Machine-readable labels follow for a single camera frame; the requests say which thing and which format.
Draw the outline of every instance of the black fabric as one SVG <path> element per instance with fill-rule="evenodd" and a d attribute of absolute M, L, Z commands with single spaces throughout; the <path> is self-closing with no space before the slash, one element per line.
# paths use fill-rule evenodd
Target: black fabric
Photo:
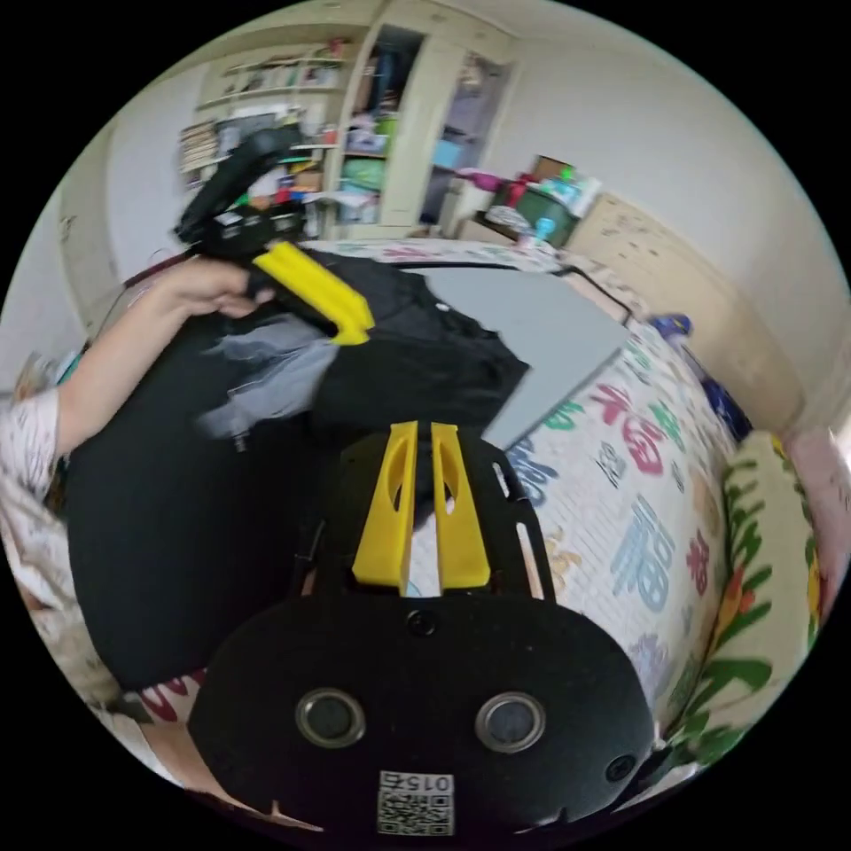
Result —
<path fill-rule="evenodd" d="M 241 322 L 200 317 L 71 458 L 77 597 L 125 691 L 205 667 L 235 628 L 286 596 L 295 552 L 316 527 L 317 499 L 347 445 L 411 420 L 481 433 L 528 369 L 496 334 L 441 310 L 422 276 L 308 253 L 360 292 L 376 321 L 368 343 L 340 350 L 310 414 L 258 424 L 244 451 L 206 437 L 199 416 L 252 369 L 207 351 L 282 305 Z M 311 318 L 303 306 L 301 314 Z M 418 524 L 433 509 L 427 436 L 420 449 Z"/>
<path fill-rule="evenodd" d="M 499 335 L 441 302 L 426 278 L 357 257 L 308 252 L 369 303 L 375 327 L 363 346 L 340 350 L 311 414 L 318 437 L 353 442 L 393 423 L 452 423 L 481 435 L 528 364 Z M 419 525 L 433 508 L 431 442 L 420 441 Z"/>
<path fill-rule="evenodd" d="M 82 614 L 126 691 L 203 668 L 233 629 L 290 589 L 300 520 L 341 446 L 305 416 L 261 423 L 244 451 L 199 414 L 251 367 L 206 354 L 268 315 L 191 320 L 101 434 L 73 453 L 67 520 Z"/>

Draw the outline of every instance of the white wall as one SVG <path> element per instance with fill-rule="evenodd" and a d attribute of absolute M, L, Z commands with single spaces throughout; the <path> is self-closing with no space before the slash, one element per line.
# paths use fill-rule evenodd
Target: white wall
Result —
<path fill-rule="evenodd" d="M 59 249 L 57 190 L 24 246 L 0 314 L 0 391 L 12 389 L 33 351 L 63 355 L 85 336 Z"/>
<path fill-rule="evenodd" d="M 483 167 L 513 175 L 543 154 L 600 179 L 737 284 L 817 386 L 851 295 L 814 208 L 750 121 L 650 44 L 642 58 L 528 41 L 519 62 Z"/>
<path fill-rule="evenodd" d="M 186 203 L 178 143 L 180 131 L 193 123 L 206 72 L 206 65 L 196 66 L 142 91 L 116 120 L 106 212 L 122 281 L 164 259 L 163 249 L 182 250 L 171 234 Z"/>

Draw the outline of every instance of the yellow plastic part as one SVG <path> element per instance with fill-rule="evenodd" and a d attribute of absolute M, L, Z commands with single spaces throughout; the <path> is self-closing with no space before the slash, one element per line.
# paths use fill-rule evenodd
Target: yellow plastic part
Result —
<path fill-rule="evenodd" d="M 333 343 L 359 346 L 369 339 L 366 332 L 374 327 L 375 321 L 367 300 L 295 246 L 286 243 L 273 246 L 266 254 L 254 258 L 254 265 L 327 316 L 338 329 Z"/>
<path fill-rule="evenodd" d="M 393 425 L 352 565 L 362 585 L 397 588 L 402 596 L 408 589 L 416 470 L 417 423 Z"/>
<path fill-rule="evenodd" d="M 456 425 L 432 423 L 432 457 L 441 591 L 484 588 L 490 583 L 490 565 Z M 446 490 L 451 512 L 443 498 Z"/>

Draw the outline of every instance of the screw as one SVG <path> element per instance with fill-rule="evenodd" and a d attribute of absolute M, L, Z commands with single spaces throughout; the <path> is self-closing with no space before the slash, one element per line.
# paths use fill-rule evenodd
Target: screw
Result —
<path fill-rule="evenodd" d="M 636 766 L 636 758 L 634 756 L 619 756 L 616 760 L 609 763 L 609 767 L 605 770 L 605 779 L 609 783 L 620 783 L 632 773 L 632 769 Z"/>
<path fill-rule="evenodd" d="M 408 615 L 408 629 L 413 636 L 425 638 L 437 629 L 437 623 L 429 612 L 411 612 Z"/>

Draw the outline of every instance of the human hand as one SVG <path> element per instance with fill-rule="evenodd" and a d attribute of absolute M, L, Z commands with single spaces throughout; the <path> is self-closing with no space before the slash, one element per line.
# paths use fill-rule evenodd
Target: human hand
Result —
<path fill-rule="evenodd" d="M 249 298 L 246 269 L 207 257 L 192 257 L 169 269 L 154 286 L 169 308 L 177 308 L 187 316 L 218 312 L 241 319 L 274 298 L 271 289 L 255 299 Z"/>

